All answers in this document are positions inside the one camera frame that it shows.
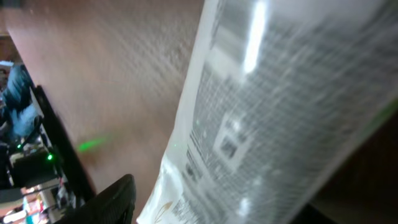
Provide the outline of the white tube with tan cap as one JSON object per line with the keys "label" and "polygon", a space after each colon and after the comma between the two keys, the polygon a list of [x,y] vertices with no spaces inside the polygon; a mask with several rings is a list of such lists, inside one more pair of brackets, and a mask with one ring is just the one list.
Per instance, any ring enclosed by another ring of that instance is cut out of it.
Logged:
{"label": "white tube with tan cap", "polygon": [[396,1],[205,1],[137,222],[291,222],[396,101]]}

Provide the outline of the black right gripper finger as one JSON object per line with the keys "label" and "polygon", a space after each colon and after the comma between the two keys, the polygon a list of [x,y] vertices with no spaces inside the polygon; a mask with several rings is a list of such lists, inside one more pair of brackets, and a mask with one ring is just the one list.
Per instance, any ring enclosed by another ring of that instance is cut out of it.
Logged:
{"label": "black right gripper finger", "polygon": [[126,174],[63,217],[58,224],[131,224],[136,202],[134,176]]}

